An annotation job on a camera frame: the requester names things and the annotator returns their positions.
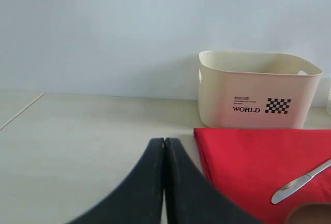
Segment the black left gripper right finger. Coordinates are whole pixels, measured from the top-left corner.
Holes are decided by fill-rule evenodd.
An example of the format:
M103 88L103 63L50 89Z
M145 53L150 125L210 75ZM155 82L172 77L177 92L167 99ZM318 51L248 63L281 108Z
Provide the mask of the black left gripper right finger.
M177 138L164 141L168 223L260 223L207 181Z

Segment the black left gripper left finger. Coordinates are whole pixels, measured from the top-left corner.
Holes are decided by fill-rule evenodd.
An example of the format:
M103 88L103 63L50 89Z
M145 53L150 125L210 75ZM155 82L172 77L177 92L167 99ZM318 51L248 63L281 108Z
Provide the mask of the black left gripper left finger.
M71 223L161 223L164 139L153 138L126 178Z

